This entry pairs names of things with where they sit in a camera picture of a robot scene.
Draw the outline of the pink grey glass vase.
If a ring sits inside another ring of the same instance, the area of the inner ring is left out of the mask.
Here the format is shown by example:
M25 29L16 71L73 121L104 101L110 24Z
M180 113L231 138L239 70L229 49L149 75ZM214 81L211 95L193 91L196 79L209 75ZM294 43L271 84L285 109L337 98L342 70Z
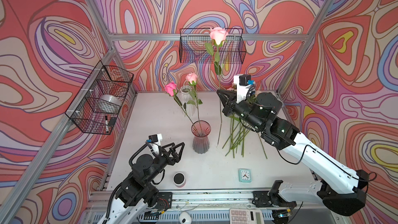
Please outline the pink grey glass vase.
M192 127L191 132L194 135L192 148L196 153L204 154L210 148L208 136L211 133L211 126L204 120L196 121Z

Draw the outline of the magenta rose stem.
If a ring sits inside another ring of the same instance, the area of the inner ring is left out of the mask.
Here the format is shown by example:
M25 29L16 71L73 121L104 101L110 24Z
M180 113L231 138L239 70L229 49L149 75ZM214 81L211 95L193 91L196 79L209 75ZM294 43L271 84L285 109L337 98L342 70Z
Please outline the magenta rose stem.
M183 111L184 115L190 120L191 124L194 124L192 119L188 116L186 107L182 104L181 100L178 97L178 88L177 85L174 82L171 82L167 85L165 85L165 91L166 93L171 96L174 101L177 103L177 105L181 108Z

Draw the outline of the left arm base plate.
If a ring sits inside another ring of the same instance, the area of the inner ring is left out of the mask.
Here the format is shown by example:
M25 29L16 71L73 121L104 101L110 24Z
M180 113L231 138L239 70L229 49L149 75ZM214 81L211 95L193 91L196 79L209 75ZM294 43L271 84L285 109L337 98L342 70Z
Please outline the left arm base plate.
M148 208L156 209L158 212L166 211L172 207L173 193L171 191L162 191L150 198L144 199Z

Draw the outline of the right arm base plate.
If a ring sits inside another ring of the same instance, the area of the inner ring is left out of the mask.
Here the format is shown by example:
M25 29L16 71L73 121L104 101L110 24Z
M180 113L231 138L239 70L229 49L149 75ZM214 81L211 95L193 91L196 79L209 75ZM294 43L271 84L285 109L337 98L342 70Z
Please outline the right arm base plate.
M287 207L295 208L295 201L287 202L278 193L269 191L253 191L252 204L256 207Z

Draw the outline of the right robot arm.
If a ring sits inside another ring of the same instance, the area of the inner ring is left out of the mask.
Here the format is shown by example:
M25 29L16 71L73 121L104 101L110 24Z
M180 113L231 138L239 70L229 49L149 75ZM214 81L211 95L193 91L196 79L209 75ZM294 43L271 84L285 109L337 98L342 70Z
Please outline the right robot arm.
M259 133L262 139L278 153L297 159L320 177L312 183L292 184L274 182L266 196L254 193L256 207L295 207L298 201L323 204L342 216L351 216L366 205L370 175L364 170L353 170L335 160L312 143L304 133L289 121L279 118L283 104L272 93L259 93L254 101L237 100L237 92L217 90L223 110L230 117L236 115L249 125L249 130Z

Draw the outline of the light pink rose stem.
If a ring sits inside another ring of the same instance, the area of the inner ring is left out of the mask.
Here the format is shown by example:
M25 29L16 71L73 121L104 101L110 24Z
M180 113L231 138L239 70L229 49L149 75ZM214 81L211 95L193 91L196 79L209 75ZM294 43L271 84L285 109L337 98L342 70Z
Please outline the light pink rose stem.
M209 31L210 31L209 37L211 39L211 43L205 43L205 48L207 53L211 55L214 59L213 64L216 75L218 77L218 85L220 89L221 88L220 74L222 72L222 68L220 65L220 59L221 59L220 48L223 46L229 33L225 28L221 27L210 28Z

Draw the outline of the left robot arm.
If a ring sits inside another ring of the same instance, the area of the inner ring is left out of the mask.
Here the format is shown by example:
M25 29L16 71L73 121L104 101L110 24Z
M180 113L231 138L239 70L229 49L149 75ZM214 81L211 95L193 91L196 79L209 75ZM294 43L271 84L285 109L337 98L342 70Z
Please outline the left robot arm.
M158 156L140 155L150 144L146 142L130 157L131 172L112 191L100 224L130 224L148 208L155 208L158 215L171 208L172 193L159 193L154 179L165 174L166 166L181 161L185 143L159 146Z

